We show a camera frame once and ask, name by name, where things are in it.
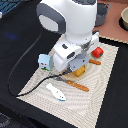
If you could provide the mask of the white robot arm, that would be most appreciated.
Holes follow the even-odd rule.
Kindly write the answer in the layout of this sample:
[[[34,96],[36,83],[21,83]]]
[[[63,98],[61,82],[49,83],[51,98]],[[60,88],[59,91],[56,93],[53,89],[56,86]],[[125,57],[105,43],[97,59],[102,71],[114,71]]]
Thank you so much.
[[[37,16],[42,26],[63,37],[54,45],[54,66],[61,72],[76,71],[89,61],[88,54],[99,43],[99,32],[93,32],[97,0],[42,0]]]

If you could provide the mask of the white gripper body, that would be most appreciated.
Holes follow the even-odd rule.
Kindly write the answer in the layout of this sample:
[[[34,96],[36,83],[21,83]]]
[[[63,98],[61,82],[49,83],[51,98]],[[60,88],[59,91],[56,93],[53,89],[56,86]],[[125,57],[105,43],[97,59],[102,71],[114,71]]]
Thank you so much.
[[[93,31],[83,42],[80,39],[69,41],[66,36],[62,36],[53,47],[55,68],[59,72],[66,68],[77,70],[89,61],[89,54],[97,48],[98,43],[98,31]]]

